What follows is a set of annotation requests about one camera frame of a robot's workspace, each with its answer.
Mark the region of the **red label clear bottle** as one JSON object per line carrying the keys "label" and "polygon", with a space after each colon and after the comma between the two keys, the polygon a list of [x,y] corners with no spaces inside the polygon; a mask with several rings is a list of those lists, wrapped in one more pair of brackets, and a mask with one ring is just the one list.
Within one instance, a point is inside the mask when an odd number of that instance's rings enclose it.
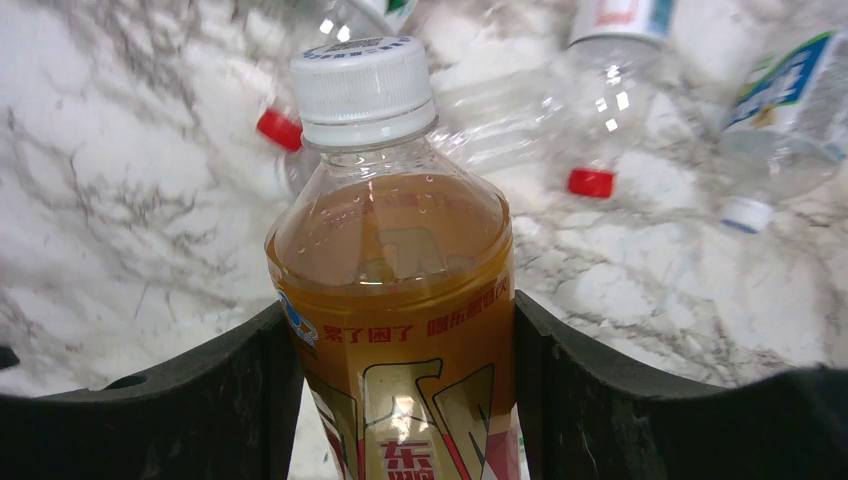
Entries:
{"label": "red label clear bottle", "polygon": [[573,195],[607,199],[618,160],[639,141],[664,65],[672,1],[580,1],[551,66],[545,133]]}

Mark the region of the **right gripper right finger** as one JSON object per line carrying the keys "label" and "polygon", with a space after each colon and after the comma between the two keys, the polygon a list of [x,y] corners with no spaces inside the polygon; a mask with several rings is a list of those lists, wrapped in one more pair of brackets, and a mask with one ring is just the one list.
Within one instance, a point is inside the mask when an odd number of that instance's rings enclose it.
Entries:
{"label": "right gripper right finger", "polygon": [[847,374],[738,388],[626,356],[516,295],[517,398],[533,479],[843,479]]}

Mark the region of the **clear bottle red cap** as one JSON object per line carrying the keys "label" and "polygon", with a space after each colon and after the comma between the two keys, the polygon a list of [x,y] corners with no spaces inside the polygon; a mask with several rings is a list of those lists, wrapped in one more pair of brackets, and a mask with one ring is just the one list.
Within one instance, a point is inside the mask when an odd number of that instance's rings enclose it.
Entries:
{"label": "clear bottle red cap", "polygon": [[554,168],[545,133],[550,77],[551,66],[437,93],[440,124],[429,140],[475,173],[534,163]]}

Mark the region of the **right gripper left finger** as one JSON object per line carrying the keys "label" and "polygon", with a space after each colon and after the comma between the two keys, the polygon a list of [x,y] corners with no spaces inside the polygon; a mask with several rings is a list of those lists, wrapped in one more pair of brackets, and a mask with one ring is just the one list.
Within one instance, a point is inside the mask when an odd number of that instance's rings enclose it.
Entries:
{"label": "right gripper left finger", "polygon": [[5,479],[284,479],[303,374],[279,304],[101,390],[1,399]]}

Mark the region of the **gold red label bottle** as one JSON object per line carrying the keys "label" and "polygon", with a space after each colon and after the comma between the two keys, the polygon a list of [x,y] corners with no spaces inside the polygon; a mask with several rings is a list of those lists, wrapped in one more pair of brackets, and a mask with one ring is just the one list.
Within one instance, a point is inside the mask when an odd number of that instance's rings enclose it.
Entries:
{"label": "gold red label bottle", "polygon": [[320,162],[268,233],[269,273],[343,479],[517,479],[513,234],[439,153],[423,44],[290,65]]}

